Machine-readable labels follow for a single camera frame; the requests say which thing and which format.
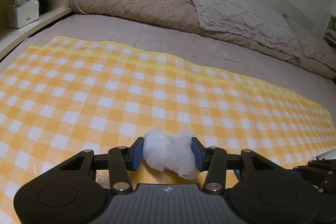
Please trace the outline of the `white tissue box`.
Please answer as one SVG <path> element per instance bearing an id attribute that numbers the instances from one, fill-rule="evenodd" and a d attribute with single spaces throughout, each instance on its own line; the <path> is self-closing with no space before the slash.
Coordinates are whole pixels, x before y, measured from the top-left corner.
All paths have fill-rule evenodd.
<path id="1" fill-rule="evenodd" d="M 37 0 L 15 0 L 7 7 L 7 25 L 20 29 L 39 19 L 39 2 Z"/>

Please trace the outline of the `beige quilted folded duvet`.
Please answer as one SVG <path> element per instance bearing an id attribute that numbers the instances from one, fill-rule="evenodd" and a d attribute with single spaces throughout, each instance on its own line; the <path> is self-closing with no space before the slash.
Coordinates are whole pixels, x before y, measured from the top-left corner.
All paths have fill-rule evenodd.
<path id="1" fill-rule="evenodd" d="M 302 56 L 296 59 L 240 35 L 201 29 L 191 0 L 69 0 L 69 6 L 79 14 L 114 16 L 229 42 L 289 62 L 327 79 L 335 78 L 333 68 L 306 57 L 301 48 Z"/>

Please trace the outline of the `yellow white checkered blanket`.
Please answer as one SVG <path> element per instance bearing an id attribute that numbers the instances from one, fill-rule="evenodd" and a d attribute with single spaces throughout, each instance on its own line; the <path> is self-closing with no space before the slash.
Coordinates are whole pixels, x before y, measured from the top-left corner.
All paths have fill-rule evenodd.
<path id="1" fill-rule="evenodd" d="M 192 131 L 286 168 L 335 147 L 329 112 L 263 80 L 114 42 L 55 36 L 1 69 L 1 223 L 26 182 L 74 154 L 106 153 L 156 128 Z"/>

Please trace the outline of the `white soft wad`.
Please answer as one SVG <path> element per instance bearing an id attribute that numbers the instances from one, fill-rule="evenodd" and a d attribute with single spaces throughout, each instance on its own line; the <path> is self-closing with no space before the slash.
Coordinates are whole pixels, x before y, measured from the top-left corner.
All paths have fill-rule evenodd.
<path id="1" fill-rule="evenodd" d="M 186 180 L 197 178 L 195 156 L 191 149 L 192 131 L 166 135 L 162 130 L 151 129 L 144 136 L 143 158 L 150 168 L 171 170 Z"/>

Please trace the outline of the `grey quilted left pillow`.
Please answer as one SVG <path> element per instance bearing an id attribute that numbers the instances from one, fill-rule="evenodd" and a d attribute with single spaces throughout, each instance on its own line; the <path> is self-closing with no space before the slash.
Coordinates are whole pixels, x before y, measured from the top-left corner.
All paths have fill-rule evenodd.
<path id="1" fill-rule="evenodd" d="M 202 29 L 252 39 L 299 59 L 299 43 L 290 26 L 274 9 L 253 0 L 192 0 Z"/>

